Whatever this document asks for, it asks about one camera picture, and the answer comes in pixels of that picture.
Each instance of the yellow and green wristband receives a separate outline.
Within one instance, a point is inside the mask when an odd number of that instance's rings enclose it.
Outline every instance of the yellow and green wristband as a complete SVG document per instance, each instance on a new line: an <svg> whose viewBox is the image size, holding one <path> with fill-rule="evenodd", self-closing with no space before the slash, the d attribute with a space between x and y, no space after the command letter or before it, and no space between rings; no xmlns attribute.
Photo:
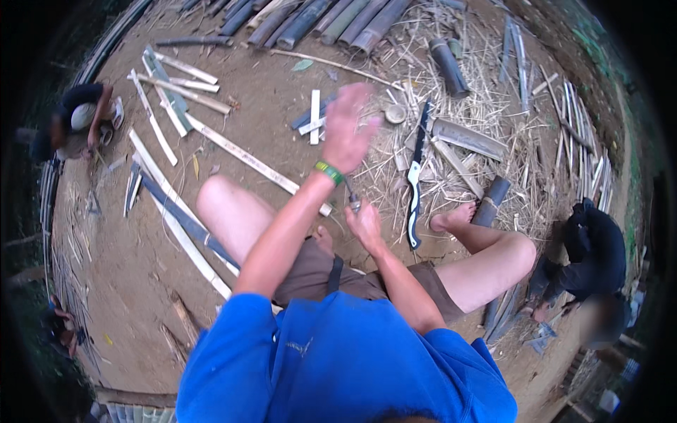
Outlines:
<svg viewBox="0 0 677 423"><path fill-rule="evenodd" d="M322 160L319 160L317 163L315 163L315 169L329 176L334 181L336 186L339 186L339 184L343 182L343 174L339 172L337 168L326 164Z"/></svg>

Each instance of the forearm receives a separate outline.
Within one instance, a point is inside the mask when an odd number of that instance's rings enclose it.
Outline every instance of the forearm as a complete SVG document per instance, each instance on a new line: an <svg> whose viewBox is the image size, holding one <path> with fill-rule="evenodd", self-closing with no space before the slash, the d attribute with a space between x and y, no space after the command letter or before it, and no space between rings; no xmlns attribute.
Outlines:
<svg viewBox="0 0 677 423"><path fill-rule="evenodd" d="M113 87L111 85L104 85L104 88L101 92L101 97L96 104L96 111L94 112L94 117L91 121L91 126L89 127L89 132L96 134L99 131L101 126L101 120L106 113L108 104L110 103L110 98L113 95Z"/></svg>
<svg viewBox="0 0 677 423"><path fill-rule="evenodd" d="M252 247L242 265L234 294L256 292L272 298L291 270L308 229L334 187L334 181L328 176L312 172Z"/></svg>
<svg viewBox="0 0 677 423"><path fill-rule="evenodd" d="M390 301L409 326L422 335L447 327L428 292L385 243L372 253L372 258L383 277Z"/></svg>

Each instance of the person's right hand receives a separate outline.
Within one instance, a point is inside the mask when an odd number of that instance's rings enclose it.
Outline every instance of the person's right hand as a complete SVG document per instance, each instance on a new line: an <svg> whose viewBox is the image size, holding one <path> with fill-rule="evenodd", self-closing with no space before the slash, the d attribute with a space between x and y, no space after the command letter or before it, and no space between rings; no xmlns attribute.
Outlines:
<svg viewBox="0 0 677 423"><path fill-rule="evenodd" d="M385 241L380 235L380 215L378 209L366 198L362 198L360 204L357 215L350 206L345 208L345 221L364 249L376 256L385 247Z"/></svg>
<svg viewBox="0 0 677 423"><path fill-rule="evenodd" d="M366 128L355 133L359 112L371 92L371 86L365 83L347 85L338 91L338 98L327 106L322 159L344 175L362 163L369 141L380 125L380 118L372 118Z"/></svg>

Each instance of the knife handle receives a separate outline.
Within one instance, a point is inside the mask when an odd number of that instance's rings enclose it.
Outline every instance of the knife handle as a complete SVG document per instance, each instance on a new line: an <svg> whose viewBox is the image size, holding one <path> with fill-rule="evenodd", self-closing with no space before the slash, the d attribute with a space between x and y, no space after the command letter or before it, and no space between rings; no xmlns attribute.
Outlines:
<svg viewBox="0 0 677 423"><path fill-rule="evenodd" d="M407 224L407 236L409 237L409 245L412 250L416 250L421 243L421 240L416 236L416 220L420 211L420 184L418 177L421 173L421 165L417 162L412 162L407 174L407 180L412 186L412 201L409 203L409 221Z"/></svg>

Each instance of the brown shorts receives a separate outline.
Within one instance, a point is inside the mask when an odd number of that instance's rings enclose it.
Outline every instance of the brown shorts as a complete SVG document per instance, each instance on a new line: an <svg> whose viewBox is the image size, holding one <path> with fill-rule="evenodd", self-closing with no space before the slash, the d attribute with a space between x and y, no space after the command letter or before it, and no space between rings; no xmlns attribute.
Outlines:
<svg viewBox="0 0 677 423"><path fill-rule="evenodd" d="M294 261L291 271L273 296L273 302L287 307L292 298L322 301L327 295L329 273L334 259L321 250L314 238L307 239ZM409 266L409 271L435 301L447 324L465 315L449 297L432 263ZM346 266L341 271L338 290L367 300L388 299L383 278L375 271L362 275Z"/></svg>

